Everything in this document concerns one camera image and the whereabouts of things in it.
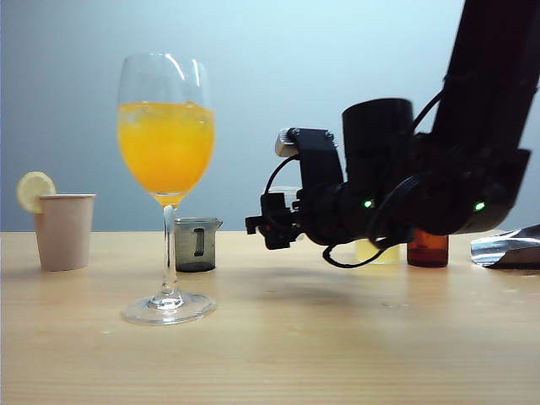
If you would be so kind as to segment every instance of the silver foil bag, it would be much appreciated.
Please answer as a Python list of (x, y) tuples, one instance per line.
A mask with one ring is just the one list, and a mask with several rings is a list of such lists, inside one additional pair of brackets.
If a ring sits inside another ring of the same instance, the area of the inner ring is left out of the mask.
[(484, 267), (540, 269), (540, 224), (473, 240), (471, 257)]

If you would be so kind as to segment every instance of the glass stem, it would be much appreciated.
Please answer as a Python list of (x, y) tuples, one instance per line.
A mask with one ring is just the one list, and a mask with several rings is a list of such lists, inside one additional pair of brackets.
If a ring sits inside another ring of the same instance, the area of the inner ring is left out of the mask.
[(176, 291), (176, 259), (175, 259), (175, 209), (172, 205), (163, 207), (163, 219), (165, 222), (165, 270), (163, 283), (161, 284), (162, 295), (172, 295)]

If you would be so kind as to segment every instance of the dark gray beaker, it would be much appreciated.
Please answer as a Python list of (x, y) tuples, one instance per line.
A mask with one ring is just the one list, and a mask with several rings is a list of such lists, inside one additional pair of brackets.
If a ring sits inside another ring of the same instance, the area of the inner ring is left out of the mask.
[(177, 272), (206, 272), (216, 267), (216, 230), (223, 221), (211, 217), (175, 219)]

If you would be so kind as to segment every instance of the light blue wall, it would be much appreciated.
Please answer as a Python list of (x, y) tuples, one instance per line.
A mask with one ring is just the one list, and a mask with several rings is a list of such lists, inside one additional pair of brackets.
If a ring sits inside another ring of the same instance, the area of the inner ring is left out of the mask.
[[(116, 146), (122, 58), (142, 51), (207, 65), (216, 149), (181, 215), (243, 229), (280, 161), (277, 130), (341, 133), (342, 110), (376, 97), (409, 98), (418, 112), (440, 89), (461, 9), (457, 0), (4, 0), (3, 229), (32, 229), (14, 197), (28, 170), (49, 173), (60, 192), (97, 192), (95, 230), (161, 227)], [(540, 151), (538, 100), (522, 144)], [(540, 222), (539, 161), (535, 153), (508, 228)], [(298, 179), (289, 168), (277, 183)]]

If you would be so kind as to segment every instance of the beige cup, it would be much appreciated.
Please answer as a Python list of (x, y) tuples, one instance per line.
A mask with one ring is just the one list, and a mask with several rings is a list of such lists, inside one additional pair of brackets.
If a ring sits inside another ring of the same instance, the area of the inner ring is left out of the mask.
[(55, 272), (88, 265), (95, 194), (40, 196), (43, 213), (34, 214), (41, 269)]

